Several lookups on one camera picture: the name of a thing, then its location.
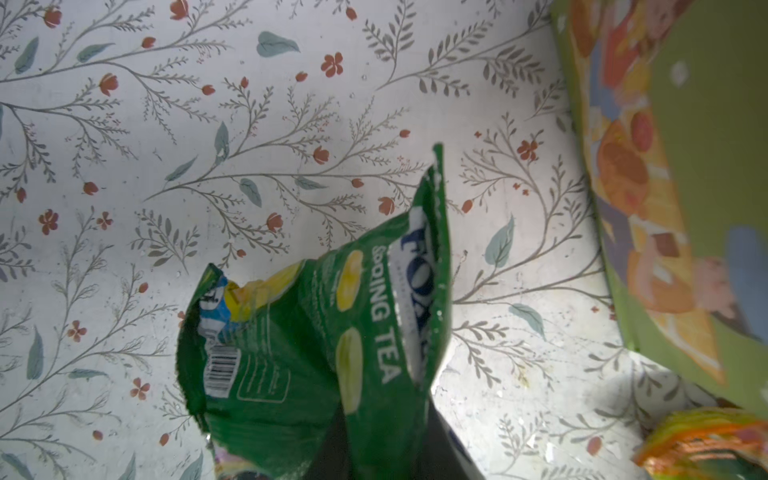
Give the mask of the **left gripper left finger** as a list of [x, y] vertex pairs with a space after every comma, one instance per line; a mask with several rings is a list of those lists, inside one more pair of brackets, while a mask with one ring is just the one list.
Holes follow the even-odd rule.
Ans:
[[345, 415], [342, 405], [339, 405], [303, 479], [349, 480], [352, 478]]

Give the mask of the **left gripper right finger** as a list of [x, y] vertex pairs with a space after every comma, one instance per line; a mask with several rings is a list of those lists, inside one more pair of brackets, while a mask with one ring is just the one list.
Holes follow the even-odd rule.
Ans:
[[483, 475], [459, 437], [429, 401], [427, 426], [419, 454], [419, 478], [482, 480]]

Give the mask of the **green snack bag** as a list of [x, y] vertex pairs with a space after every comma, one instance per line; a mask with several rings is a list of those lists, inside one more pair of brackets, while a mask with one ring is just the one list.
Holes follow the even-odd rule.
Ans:
[[412, 479], [450, 339], [444, 158], [411, 207], [265, 280], [204, 271], [178, 338], [218, 479], [303, 479], [342, 405], [352, 479]]

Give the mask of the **orange snack bag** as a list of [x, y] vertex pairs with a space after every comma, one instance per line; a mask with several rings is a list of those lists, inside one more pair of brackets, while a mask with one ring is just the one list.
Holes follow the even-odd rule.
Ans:
[[633, 462], [653, 479], [765, 479], [767, 422], [736, 408], [674, 412]]

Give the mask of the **white paper bag floral print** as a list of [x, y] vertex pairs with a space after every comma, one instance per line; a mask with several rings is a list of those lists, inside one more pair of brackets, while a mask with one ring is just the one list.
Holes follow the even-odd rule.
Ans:
[[556, 1], [624, 345], [767, 413], [767, 5]]

